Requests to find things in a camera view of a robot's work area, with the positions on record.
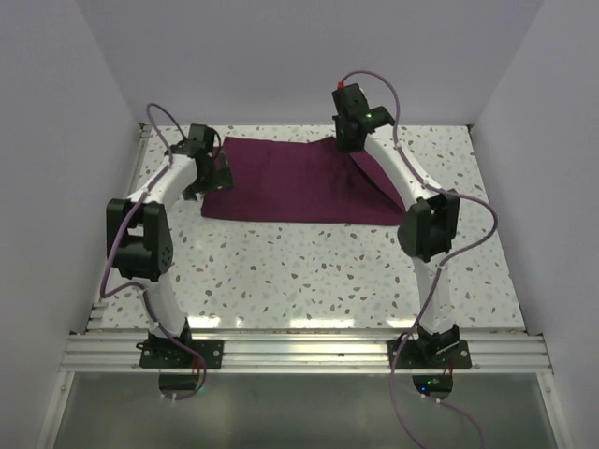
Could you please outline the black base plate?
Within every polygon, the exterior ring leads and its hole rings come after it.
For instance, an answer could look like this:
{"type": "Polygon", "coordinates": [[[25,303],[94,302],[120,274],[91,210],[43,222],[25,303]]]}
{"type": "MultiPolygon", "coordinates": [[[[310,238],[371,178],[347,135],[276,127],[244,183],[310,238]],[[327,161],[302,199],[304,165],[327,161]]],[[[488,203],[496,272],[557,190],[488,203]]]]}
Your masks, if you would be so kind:
{"type": "Polygon", "coordinates": [[[220,369],[224,355],[222,340],[190,340],[173,343],[168,339],[146,339],[136,344],[140,350],[139,366],[143,369],[197,368],[196,355],[206,369],[220,369]]]}
{"type": "Polygon", "coordinates": [[[440,353],[427,353],[417,340],[408,340],[396,358],[400,348],[399,340],[387,341],[389,364],[396,361],[396,369],[470,369],[473,366],[470,349],[466,340],[459,342],[440,353]]]}

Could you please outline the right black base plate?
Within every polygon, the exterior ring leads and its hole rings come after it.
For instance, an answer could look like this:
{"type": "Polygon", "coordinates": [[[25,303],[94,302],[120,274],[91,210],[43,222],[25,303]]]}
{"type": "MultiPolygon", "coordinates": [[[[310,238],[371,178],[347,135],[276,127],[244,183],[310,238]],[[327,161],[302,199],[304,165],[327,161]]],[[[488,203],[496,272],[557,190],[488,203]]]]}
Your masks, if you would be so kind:
{"type": "Polygon", "coordinates": [[[396,358],[400,348],[399,340],[387,341],[389,364],[396,361],[396,369],[470,369],[473,366],[470,349],[466,340],[459,342],[440,353],[427,353],[417,340],[408,340],[396,358]]]}

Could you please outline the aluminium frame rail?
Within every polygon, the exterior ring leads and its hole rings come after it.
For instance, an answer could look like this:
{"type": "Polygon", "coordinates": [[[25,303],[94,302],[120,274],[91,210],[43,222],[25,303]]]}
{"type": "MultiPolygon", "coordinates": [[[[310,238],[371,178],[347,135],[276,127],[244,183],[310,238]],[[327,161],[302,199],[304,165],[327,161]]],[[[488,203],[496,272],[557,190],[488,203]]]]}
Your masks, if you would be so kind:
{"type": "MultiPolygon", "coordinates": [[[[197,340],[222,340],[223,374],[310,373],[383,374],[388,371],[387,341],[397,329],[239,330],[196,332],[197,340]]],[[[548,349],[541,337],[522,332],[467,330],[462,334],[473,362],[471,374],[550,373],[548,349]]],[[[132,330],[100,331],[69,338],[60,363],[64,372],[138,372],[132,330]]]]}

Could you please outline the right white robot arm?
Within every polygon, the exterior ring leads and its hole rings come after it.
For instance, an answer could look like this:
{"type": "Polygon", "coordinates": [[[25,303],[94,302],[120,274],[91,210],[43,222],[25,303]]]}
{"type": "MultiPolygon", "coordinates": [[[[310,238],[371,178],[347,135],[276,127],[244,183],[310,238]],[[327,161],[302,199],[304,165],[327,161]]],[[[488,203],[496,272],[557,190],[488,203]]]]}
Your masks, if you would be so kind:
{"type": "Polygon", "coordinates": [[[387,175],[406,212],[398,229],[402,251],[414,264],[421,311],[416,318],[416,338],[405,343],[401,356],[418,357],[428,367],[438,367],[460,342],[452,316],[447,270],[442,260],[457,234],[460,200],[426,188],[412,172],[418,165],[382,143],[381,132],[395,122],[384,107],[372,108],[354,84],[338,83],[332,93],[336,147],[340,152],[366,152],[387,175]]]}

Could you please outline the left side aluminium rail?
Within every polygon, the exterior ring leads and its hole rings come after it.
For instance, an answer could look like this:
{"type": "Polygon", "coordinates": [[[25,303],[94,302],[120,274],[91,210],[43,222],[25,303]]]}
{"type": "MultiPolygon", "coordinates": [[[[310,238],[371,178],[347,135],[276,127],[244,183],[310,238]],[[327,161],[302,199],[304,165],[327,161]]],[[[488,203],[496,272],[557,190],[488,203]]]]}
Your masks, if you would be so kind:
{"type": "Polygon", "coordinates": [[[144,286],[139,282],[130,280],[125,280],[114,286],[112,289],[109,289],[110,274],[114,271],[113,263],[116,261],[116,256],[122,243],[126,244],[124,239],[126,239],[125,235],[127,234],[127,228],[140,208],[140,205],[143,203],[145,196],[144,192],[141,192],[138,199],[131,199],[128,197],[128,195],[133,194],[136,191],[140,166],[143,162],[148,140],[152,134],[152,127],[149,123],[140,123],[139,126],[139,140],[136,147],[132,173],[128,176],[125,197],[111,200],[106,208],[107,261],[102,271],[98,294],[92,304],[87,319],[85,327],[86,332],[101,330],[103,314],[109,306],[111,297],[114,297],[127,288],[144,289],[144,286]]]}

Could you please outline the purple cloth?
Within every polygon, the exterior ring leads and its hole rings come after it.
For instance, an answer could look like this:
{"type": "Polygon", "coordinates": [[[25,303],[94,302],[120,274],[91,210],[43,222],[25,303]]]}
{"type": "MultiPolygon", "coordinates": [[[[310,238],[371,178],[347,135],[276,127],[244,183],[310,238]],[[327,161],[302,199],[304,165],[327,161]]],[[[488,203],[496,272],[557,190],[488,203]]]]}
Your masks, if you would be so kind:
{"type": "Polygon", "coordinates": [[[227,137],[223,152],[233,187],[205,195],[205,218],[390,226],[404,218],[383,169],[366,152],[338,152],[333,137],[307,143],[227,137]]]}

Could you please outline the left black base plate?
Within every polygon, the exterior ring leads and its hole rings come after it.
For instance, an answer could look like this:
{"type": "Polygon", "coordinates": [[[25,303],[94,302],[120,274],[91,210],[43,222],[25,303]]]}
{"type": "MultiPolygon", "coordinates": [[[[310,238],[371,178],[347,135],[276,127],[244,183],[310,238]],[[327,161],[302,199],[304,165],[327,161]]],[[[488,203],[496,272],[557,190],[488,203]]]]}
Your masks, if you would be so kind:
{"type": "Polygon", "coordinates": [[[136,344],[140,350],[139,366],[143,369],[197,368],[196,355],[206,369],[220,369],[224,355],[222,340],[190,340],[173,343],[168,339],[146,339],[136,344]]]}

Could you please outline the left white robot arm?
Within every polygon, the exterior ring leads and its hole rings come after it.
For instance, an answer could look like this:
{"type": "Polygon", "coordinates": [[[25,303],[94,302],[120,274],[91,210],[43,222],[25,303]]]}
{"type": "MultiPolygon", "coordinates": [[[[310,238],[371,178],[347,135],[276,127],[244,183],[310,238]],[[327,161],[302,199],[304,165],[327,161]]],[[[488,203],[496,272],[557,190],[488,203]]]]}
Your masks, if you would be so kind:
{"type": "Polygon", "coordinates": [[[162,346],[161,355],[173,367],[188,365],[195,345],[168,274],[174,258],[168,213],[181,198],[196,200],[233,185],[218,132],[192,124],[182,140],[167,147],[158,169],[138,190],[106,207],[107,267],[100,296],[139,290],[150,320],[150,344],[162,346]]]}

